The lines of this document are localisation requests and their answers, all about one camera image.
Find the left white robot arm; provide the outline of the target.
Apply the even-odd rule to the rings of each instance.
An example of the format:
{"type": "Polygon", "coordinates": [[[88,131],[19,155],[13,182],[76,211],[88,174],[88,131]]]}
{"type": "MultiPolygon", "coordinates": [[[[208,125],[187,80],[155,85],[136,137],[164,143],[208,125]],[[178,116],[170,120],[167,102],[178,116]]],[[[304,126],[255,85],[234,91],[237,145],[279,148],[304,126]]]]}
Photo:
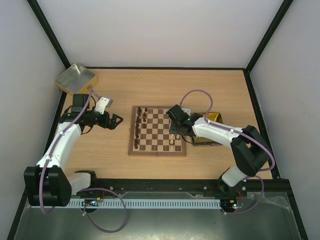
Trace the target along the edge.
{"type": "Polygon", "coordinates": [[[123,118],[107,111],[84,113],[65,111],[59,118],[58,130],[44,156],[35,166],[28,166],[23,174],[28,202],[31,206],[65,207],[73,195],[95,187],[93,170],[78,170],[66,176],[65,168],[71,151],[85,127],[99,126],[114,130],[123,118]]]}

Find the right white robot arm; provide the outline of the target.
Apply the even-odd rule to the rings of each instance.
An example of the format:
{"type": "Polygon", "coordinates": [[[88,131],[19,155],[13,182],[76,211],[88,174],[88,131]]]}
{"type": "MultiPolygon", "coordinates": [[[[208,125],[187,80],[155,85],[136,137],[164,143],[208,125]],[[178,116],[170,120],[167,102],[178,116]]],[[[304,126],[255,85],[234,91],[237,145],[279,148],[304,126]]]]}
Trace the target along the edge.
{"type": "Polygon", "coordinates": [[[235,164],[221,176],[218,191],[229,196],[236,185],[263,171],[273,155],[251,125],[232,127],[209,120],[205,114],[191,113],[180,105],[133,106],[128,144],[129,156],[185,157],[185,138],[204,138],[231,149],[235,164]]]}

